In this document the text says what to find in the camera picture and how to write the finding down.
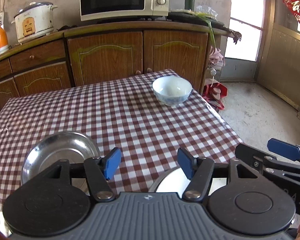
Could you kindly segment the white ceramic bowl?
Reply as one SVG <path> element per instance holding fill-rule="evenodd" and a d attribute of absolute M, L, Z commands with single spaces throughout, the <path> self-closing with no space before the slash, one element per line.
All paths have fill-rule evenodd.
<path fill-rule="evenodd" d="M 182 169 L 175 167 L 165 171 L 159 178 L 151 185 L 149 192 L 176 192 L 181 198 L 183 192 L 189 185 L 190 181 L 186 178 Z"/>

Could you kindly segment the small steel plate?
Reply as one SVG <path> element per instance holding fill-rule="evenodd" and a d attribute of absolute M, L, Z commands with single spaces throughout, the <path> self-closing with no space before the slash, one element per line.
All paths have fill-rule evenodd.
<path fill-rule="evenodd" d="M 56 179 L 44 178 L 33 183 L 30 180 L 57 161 L 65 159 L 71 164 L 80 164 L 92 157 L 99 158 L 100 155 L 96 142 L 83 133 L 66 131 L 50 135 L 34 146 L 25 158 L 21 172 L 22 187 L 17 193 L 24 199 L 55 192 L 65 194 L 66 191 L 82 191 L 89 195 L 84 177 L 71 178 L 71 184 L 68 185 L 58 180 L 59 175 Z"/>

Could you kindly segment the blue patterned porcelain bowl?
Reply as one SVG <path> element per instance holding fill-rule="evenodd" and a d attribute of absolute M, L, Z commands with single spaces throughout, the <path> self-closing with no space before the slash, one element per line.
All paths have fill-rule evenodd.
<path fill-rule="evenodd" d="M 178 76 L 159 77 L 152 83 L 155 97 L 167 106 L 179 105 L 187 100 L 192 92 L 192 85 Z"/>

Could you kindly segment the brown checkered tablecloth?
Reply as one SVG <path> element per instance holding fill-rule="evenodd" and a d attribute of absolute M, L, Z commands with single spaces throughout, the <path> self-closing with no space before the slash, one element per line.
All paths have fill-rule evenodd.
<path fill-rule="evenodd" d="M 102 153 L 121 149 L 121 164 L 110 181 L 114 192 L 148 191 L 163 172 L 176 167 L 180 147 L 219 163 L 232 159 L 241 139 L 197 91 L 177 106 L 157 100 L 153 81 L 170 75 L 173 71 L 168 69 L 8 100 L 0 111 L 3 235 L 10 232 L 2 205 L 20 186 L 26 156 L 58 132 L 83 133 Z"/>

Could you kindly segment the red paper bag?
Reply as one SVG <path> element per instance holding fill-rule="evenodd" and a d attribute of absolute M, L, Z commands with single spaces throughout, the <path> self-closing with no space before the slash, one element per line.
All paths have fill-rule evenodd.
<path fill-rule="evenodd" d="M 228 89 L 215 79 L 206 79 L 203 87 L 203 98 L 217 110 L 223 110 L 222 99 L 227 97 Z"/>

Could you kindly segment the pink cloth on shelf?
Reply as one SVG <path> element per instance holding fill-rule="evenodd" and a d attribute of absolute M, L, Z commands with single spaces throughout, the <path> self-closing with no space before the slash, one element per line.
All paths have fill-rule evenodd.
<path fill-rule="evenodd" d="M 221 50 L 219 48 L 215 48 L 213 46 L 210 47 L 208 64 L 217 67 L 225 66 L 225 58 L 221 54 Z"/>

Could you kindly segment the wooden kitchen cabinet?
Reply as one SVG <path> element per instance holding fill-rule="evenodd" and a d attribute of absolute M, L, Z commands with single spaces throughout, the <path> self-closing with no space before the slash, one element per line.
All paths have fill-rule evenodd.
<path fill-rule="evenodd" d="M 11 98 L 166 69 L 201 92 L 210 48 L 218 46 L 223 36 L 234 33 L 189 23 L 135 21 L 40 37 L 0 55 L 0 111 Z"/>

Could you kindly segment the black induction cooker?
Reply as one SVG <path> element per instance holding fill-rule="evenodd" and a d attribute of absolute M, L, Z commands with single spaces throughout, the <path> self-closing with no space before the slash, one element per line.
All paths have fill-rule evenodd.
<path fill-rule="evenodd" d="M 211 23 L 211 27 L 216 29 L 224 29 L 224 23 L 219 22 L 217 20 L 213 20 L 207 17 L 199 17 L 193 14 L 185 13 L 185 12 L 169 12 L 166 17 L 167 20 L 171 20 L 174 22 L 183 22 L 189 24 L 197 24 L 209 26 L 209 22 Z"/>

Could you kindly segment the green thermos bottle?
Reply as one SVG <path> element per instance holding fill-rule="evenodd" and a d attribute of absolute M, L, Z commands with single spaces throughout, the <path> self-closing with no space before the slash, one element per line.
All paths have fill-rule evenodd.
<path fill-rule="evenodd" d="M 184 9 L 194 11 L 195 0 L 184 0 Z"/>

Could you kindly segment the white rice cooker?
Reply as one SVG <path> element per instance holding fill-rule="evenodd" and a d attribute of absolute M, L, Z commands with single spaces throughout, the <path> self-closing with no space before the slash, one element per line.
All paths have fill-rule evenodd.
<path fill-rule="evenodd" d="M 53 11 L 58 8 L 51 2 L 31 2 L 20 9 L 11 22 L 15 24 L 17 40 L 25 43 L 49 35 L 55 30 Z"/>

